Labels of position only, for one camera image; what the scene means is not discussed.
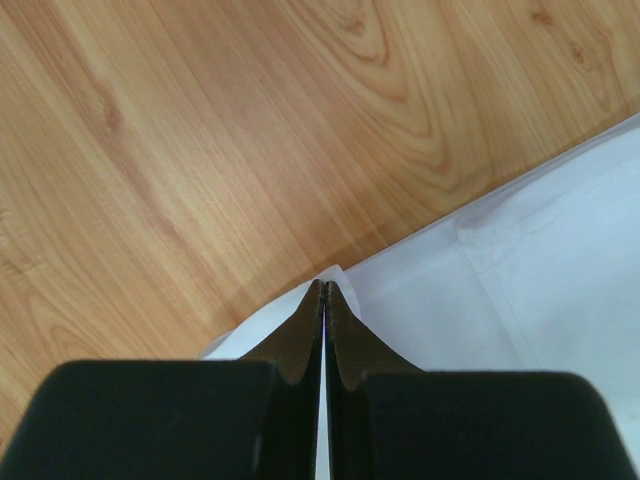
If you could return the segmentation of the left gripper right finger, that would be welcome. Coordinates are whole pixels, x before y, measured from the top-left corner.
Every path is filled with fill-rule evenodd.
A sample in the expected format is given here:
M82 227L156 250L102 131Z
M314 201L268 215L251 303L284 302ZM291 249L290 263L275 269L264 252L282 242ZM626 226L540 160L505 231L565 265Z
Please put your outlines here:
M596 389L568 372L423 371L325 287L335 479L633 479Z

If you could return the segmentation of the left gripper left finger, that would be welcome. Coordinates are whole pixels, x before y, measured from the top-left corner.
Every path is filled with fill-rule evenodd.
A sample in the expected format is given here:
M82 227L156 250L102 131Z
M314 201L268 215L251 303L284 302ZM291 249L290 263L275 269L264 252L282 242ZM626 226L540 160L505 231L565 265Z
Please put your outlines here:
M311 479L325 287L236 360L85 360L41 383L5 479Z

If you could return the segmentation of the white t shirt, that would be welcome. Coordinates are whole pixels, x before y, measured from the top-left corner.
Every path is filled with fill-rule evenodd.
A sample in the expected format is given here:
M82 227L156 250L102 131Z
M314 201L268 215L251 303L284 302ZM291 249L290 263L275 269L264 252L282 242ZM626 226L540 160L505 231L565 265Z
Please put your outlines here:
M637 117L322 279L423 371L582 377L604 400L638 477ZM326 393L324 347L311 479L335 479Z

